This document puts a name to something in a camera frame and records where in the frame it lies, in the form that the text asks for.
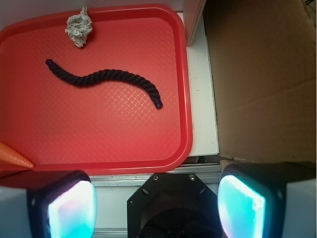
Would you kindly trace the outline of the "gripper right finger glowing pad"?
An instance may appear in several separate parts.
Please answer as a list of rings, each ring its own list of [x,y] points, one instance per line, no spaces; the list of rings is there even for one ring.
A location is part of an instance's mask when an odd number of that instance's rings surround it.
[[[313,162],[232,163],[218,187],[218,212],[229,238],[315,238]]]

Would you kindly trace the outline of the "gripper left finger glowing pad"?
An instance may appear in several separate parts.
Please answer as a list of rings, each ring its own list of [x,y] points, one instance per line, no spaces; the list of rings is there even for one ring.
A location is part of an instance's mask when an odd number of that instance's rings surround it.
[[[84,171],[2,171],[2,238],[91,238],[97,194]]]

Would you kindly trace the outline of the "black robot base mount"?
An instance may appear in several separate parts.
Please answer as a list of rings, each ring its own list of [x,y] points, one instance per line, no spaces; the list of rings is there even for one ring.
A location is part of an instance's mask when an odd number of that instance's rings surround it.
[[[127,200],[129,238],[220,238],[217,195],[195,174],[153,174]]]

